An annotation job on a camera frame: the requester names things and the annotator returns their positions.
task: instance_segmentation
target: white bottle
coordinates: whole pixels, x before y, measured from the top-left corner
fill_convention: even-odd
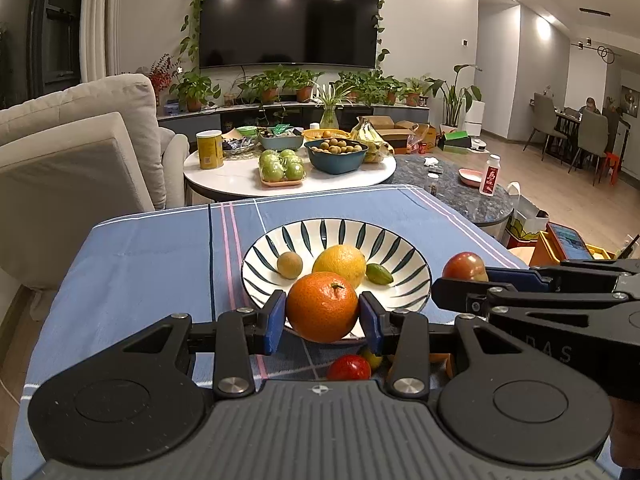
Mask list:
[[[500,157],[498,155],[489,155],[489,160],[484,167],[484,176],[480,183],[480,194],[493,196],[495,187],[498,184],[498,171],[500,171]]]

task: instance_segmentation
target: human hand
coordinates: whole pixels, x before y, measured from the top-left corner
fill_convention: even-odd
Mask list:
[[[613,408],[611,459],[620,467],[640,469],[640,404],[609,397]]]

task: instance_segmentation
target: television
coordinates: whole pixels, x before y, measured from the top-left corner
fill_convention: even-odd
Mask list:
[[[206,0],[200,67],[328,64],[373,68],[379,0]]]

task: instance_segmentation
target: tablecloth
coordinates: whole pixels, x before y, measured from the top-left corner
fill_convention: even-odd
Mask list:
[[[242,256],[264,233],[324,216],[367,221],[411,242],[437,278],[461,251],[488,266],[523,268],[498,242],[422,189],[407,185],[248,199],[112,219],[90,232],[52,305],[20,400],[13,477],[27,478],[43,462],[27,424],[34,391],[51,376],[174,312],[206,322],[245,306]],[[430,300],[431,322],[455,314]],[[256,356],[257,386],[265,378],[322,378],[344,346],[305,342],[284,333],[277,354]],[[213,354],[199,354],[193,380],[211,385]]]

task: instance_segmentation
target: red bottle label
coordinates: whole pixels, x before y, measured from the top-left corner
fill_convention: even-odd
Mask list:
[[[495,187],[495,181],[498,178],[498,168],[492,168],[489,166],[486,169],[486,179],[484,180],[484,186],[482,186],[482,192],[493,193]]]

